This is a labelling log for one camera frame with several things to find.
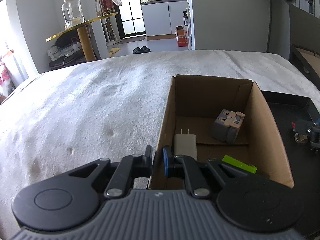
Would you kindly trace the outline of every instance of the black cable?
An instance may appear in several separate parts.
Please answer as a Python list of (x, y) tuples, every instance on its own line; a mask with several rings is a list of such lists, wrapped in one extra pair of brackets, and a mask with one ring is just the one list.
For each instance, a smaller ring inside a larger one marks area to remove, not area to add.
[(65, 68), (64, 61), (66, 60), (66, 58), (67, 58), (67, 57), (64, 57), (64, 59), (63, 59), (63, 67), (64, 67), (64, 68)]
[(269, 20), (269, 34), (267, 42), (267, 52), (269, 53), (270, 37), (271, 37), (271, 25), (272, 25), (272, 0), (270, 0), (270, 20)]

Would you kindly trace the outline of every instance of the bright green object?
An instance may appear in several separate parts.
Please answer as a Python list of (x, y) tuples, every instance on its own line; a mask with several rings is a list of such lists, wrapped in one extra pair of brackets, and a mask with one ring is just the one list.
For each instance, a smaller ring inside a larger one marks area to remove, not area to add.
[(225, 162), (225, 163), (231, 164), (231, 165), (233, 165), (233, 166), (236, 166), (236, 167), (238, 167), (238, 168), (240, 168), (240, 169), (243, 169), (243, 170), (245, 170), (245, 171), (251, 172), (251, 173), (253, 173), (253, 174), (255, 174), (256, 171), (257, 171), (257, 167), (256, 167), (256, 166), (247, 165), (247, 164), (245, 164), (245, 163), (243, 163), (243, 162), (241, 162), (241, 161), (238, 161), (238, 160), (236, 160), (235, 158), (232, 158), (232, 157), (230, 157), (230, 156), (228, 156), (228, 155), (225, 155), (225, 156), (223, 157), (222, 161)]

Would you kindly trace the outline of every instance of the cardboard box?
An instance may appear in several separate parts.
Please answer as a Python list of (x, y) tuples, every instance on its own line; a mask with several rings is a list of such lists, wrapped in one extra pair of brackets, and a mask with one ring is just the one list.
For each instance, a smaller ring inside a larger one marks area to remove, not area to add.
[[(210, 136), (210, 127), (222, 109), (245, 113), (233, 145)], [(198, 162), (230, 155), (257, 173), (293, 187), (287, 154), (270, 108), (255, 82), (213, 76), (177, 75), (171, 78), (154, 157), (151, 189), (179, 189), (182, 181), (164, 176), (162, 148), (173, 145), (175, 134), (196, 135)]]
[(176, 30), (176, 39), (178, 47), (187, 47), (188, 39), (186, 38), (186, 33), (184, 29)]

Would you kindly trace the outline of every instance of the bed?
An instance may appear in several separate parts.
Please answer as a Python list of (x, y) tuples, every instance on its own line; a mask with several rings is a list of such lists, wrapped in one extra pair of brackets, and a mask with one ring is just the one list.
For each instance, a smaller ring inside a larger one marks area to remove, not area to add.
[(311, 97), (320, 109), (316, 87), (287, 60), (268, 53), (145, 53), (28, 79), (0, 105), (0, 238), (19, 230), (10, 205), (23, 187), (100, 157), (119, 161), (155, 147), (176, 74), (252, 79), (261, 90)]

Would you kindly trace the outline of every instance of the table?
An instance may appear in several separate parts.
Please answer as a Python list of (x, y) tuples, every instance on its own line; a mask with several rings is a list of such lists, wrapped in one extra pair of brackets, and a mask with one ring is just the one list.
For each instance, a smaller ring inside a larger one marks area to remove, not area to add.
[(117, 15), (118, 13), (109, 13), (109, 14), (105, 14), (103, 16), (99, 16), (99, 17), (96, 17), (96, 18), (93, 18), (91, 20), (88, 20), (88, 21), (85, 21), (83, 23), (80, 23), (78, 25), (75, 25), (75, 26), (72, 26), (66, 30), (63, 30), (62, 32), (59, 32), (49, 38), (47, 38), (45, 41), (51, 41), (52, 39), (56, 38), (56, 37), (59, 37), (71, 30), (77, 30), (78, 31), (78, 34), (79, 34), (79, 39), (80, 39), (80, 43), (81, 43), (81, 46), (82, 46), (82, 49), (83, 49), (83, 52), (84, 52), (84, 56), (85, 56), (85, 59), (87, 60), (87, 62), (90, 62), (90, 61), (95, 61), (97, 60), (96, 56), (94, 55), (94, 52), (93, 52), (93, 48), (92, 48), (92, 45), (91, 45), (91, 42), (90, 42), (90, 38), (89, 38), (89, 34), (88, 34), (88, 30), (87, 30), (87, 25), (89, 23), (92, 23), (92, 22), (95, 22), (95, 21), (98, 21), (98, 20), (102, 20), (104, 18), (107, 18), (107, 17), (110, 17), (110, 16), (113, 16), (113, 15)]

